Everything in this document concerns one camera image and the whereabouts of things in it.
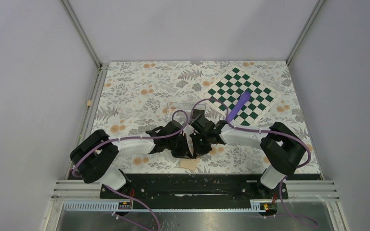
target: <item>black mounting plate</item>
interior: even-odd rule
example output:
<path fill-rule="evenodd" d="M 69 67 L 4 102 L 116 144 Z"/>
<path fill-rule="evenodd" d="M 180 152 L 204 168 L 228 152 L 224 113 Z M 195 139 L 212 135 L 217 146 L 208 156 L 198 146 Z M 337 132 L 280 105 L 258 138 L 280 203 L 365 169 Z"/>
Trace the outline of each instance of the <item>black mounting plate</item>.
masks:
<path fill-rule="evenodd" d="M 127 194 L 134 189 L 134 197 L 152 209 L 230 209 L 251 208 L 250 199 L 272 199 L 279 185 L 272 191 L 263 192 L 257 183 L 257 175 L 224 174 L 126 174 L 131 182 L 119 191 Z M 316 180 L 318 174 L 307 175 L 306 180 Z M 287 189 L 282 193 L 287 199 Z M 104 186 L 100 193 L 103 199 L 120 199 Z M 134 203 L 134 209 L 143 207 Z"/>

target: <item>glass panel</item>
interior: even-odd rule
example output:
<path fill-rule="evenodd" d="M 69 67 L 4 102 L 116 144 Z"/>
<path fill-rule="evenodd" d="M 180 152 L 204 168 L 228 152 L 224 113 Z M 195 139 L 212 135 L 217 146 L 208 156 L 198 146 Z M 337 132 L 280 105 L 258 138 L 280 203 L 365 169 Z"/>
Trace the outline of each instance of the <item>glass panel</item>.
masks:
<path fill-rule="evenodd" d="M 327 208 L 322 202 L 317 203 L 286 203 L 292 213 L 298 213 L 315 219 L 320 228 L 317 231 L 334 230 Z M 228 231 L 228 230 L 253 230 L 260 227 L 260 231 L 297 230 L 314 231 L 297 223 L 291 217 L 279 218 L 252 218 L 257 213 L 239 212 L 162 212 L 156 213 L 164 231 Z M 278 214 L 285 214 L 284 208 L 278 204 Z M 111 230 L 143 230 L 122 219 L 116 220 L 110 212 L 83 212 L 63 211 L 60 217 L 58 231 L 111 231 Z M 157 225 L 149 212 L 131 212 L 126 215 L 141 225 L 156 229 Z"/>

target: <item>small wooden block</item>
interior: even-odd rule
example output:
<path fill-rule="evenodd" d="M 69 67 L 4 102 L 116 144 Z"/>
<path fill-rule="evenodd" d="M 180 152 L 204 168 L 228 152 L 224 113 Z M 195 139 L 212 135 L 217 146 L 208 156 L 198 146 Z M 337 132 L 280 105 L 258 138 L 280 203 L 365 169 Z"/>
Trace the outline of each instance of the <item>small wooden block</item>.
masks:
<path fill-rule="evenodd" d="M 199 163 L 200 159 L 193 159 L 193 160 L 190 160 L 190 159 L 181 159 L 181 161 L 179 162 L 179 167 L 181 168 L 185 168 L 185 169 L 188 169 L 188 170 L 191 170 L 191 171 L 195 171 L 197 169 L 197 165 Z"/>

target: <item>purple tube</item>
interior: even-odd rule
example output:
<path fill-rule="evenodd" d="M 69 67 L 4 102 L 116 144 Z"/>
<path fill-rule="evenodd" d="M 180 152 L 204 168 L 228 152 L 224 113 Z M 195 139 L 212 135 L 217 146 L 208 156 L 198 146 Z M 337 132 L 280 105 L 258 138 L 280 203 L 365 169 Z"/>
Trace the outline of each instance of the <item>purple tube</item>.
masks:
<path fill-rule="evenodd" d="M 249 101 L 249 99 L 250 99 L 250 92 L 248 91 L 245 91 L 244 93 L 240 95 L 238 103 L 235 105 L 235 107 L 232 109 L 232 111 L 228 115 L 229 121 L 232 121 L 236 117 L 240 109 L 242 109 L 243 105 L 245 105 L 245 103 Z"/>

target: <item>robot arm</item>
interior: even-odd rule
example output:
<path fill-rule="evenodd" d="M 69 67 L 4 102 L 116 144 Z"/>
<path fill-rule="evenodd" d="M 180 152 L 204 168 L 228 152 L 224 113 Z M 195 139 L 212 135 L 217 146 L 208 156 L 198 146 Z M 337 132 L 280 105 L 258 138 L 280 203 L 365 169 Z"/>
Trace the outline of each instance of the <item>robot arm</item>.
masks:
<path fill-rule="evenodd" d="M 107 143 L 101 152 L 94 153 L 85 159 L 77 168 L 85 183 L 100 182 L 118 190 L 128 179 L 121 170 L 112 165 L 117 156 L 130 154 L 153 154 L 165 149 L 171 150 L 174 157 L 198 158 L 212 150 L 212 144 L 240 144 L 260 148 L 270 161 L 270 166 L 261 176 L 260 183 L 269 189 L 274 189 L 286 176 L 294 174 L 305 149 L 296 141 L 275 135 L 250 131 L 236 130 L 226 122 L 214 124 L 203 115 L 197 116 L 189 123 L 195 130 L 191 134 L 194 145 L 190 152 L 186 136 L 178 134 L 164 139 L 152 139 L 172 134 L 181 129 L 176 121 L 169 122 L 165 127 L 158 127 L 145 132 L 138 139 L 126 139 L 114 143 Z M 255 129 L 254 127 L 238 126 L 238 128 Z M 286 133 L 296 137 L 284 124 L 276 122 L 271 130 Z M 76 164 L 89 150 L 108 140 L 103 130 L 95 131 L 71 154 L 70 159 Z"/>

